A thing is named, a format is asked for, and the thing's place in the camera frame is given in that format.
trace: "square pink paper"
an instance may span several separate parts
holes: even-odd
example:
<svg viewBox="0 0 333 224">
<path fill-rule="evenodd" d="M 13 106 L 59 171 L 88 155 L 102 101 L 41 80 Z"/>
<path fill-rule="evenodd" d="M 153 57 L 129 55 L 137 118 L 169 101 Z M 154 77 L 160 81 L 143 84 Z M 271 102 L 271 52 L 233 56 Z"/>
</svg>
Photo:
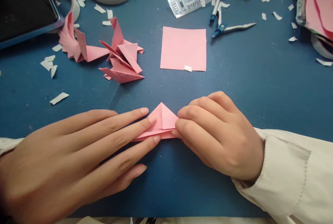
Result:
<svg viewBox="0 0 333 224">
<path fill-rule="evenodd" d="M 163 27 L 161 69 L 206 71 L 206 29 Z"/>
</svg>

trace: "smartphone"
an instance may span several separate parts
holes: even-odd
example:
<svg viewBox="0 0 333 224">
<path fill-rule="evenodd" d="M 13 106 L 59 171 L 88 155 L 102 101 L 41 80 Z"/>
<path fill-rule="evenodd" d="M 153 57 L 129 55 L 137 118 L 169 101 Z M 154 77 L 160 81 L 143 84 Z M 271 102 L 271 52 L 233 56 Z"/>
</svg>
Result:
<svg viewBox="0 0 333 224">
<path fill-rule="evenodd" d="M 0 50 L 63 24 L 55 0 L 0 0 Z"/>
</svg>

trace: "white sleeve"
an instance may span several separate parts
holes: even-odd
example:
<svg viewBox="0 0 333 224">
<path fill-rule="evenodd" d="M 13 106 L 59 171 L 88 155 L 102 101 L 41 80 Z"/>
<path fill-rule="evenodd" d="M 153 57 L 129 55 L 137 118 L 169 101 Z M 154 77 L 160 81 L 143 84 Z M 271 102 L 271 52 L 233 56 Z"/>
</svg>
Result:
<svg viewBox="0 0 333 224">
<path fill-rule="evenodd" d="M 282 130 L 256 129 L 265 142 L 262 172 L 237 190 L 277 223 L 332 223 L 333 143 Z"/>
<path fill-rule="evenodd" d="M 0 156 L 16 148 L 24 138 L 11 139 L 0 137 Z"/>
</svg>

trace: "origami crane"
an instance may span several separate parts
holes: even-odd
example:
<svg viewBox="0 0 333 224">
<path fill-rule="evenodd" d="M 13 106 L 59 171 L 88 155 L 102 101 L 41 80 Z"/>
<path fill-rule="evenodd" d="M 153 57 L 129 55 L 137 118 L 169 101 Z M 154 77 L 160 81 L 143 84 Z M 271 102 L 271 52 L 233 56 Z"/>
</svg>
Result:
<svg viewBox="0 0 333 224">
<path fill-rule="evenodd" d="M 64 26 L 58 32 L 58 35 L 62 51 L 67 52 L 68 58 L 74 58 L 77 63 L 83 60 L 91 62 L 110 53 L 106 48 L 86 44 L 85 34 L 78 29 L 74 29 L 72 12 L 66 16 Z"/>
<path fill-rule="evenodd" d="M 178 117 L 169 110 L 162 102 L 150 113 L 149 117 L 155 116 L 157 118 L 156 123 L 148 130 L 143 132 L 133 141 L 143 141 L 149 136 L 160 134 L 162 139 L 175 138 L 171 133 L 175 129 L 175 123 Z"/>
<path fill-rule="evenodd" d="M 110 51 L 108 60 L 111 61 L 113 67 L 99 69 L 105 73 L 105 78 L 108 80 L 112 78 L 120 84 L 144 78 L 140 75 L 142 69 L 137 63 L 137 53 L 143 53 L 144 49 L 139 47 L 137 43 L 132 44 L 124 40 L 116 17 L 110 19 L 110 22 L 114 29 L 112 46 L 104 41 L 100 42 Z"/>
</svg>

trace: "hand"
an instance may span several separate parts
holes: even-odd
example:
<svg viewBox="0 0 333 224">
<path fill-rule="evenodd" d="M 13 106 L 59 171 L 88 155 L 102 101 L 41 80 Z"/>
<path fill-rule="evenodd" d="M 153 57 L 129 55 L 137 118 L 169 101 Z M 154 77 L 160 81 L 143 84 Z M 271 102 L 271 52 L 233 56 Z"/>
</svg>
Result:
<svg viewBox="0 0 333 224">
<path fill-rule="evenodd" d="M 18 223 L 49 224 L 84 204 L 127 188 L 146 166 L 137 163 L 160 136 L 119 153 L 156 122 L 147 108 L 118 115 L 92 110 L 50 124 L 27 136 L 0 159 L 1 204 Z"/>
<path fill-rule="evenodd" d="M 264 143 L 223 92 L 193 100 L 178 112 L 173 134 L 209 167 L 255 181 L 264 161 Z"/>
</svg>

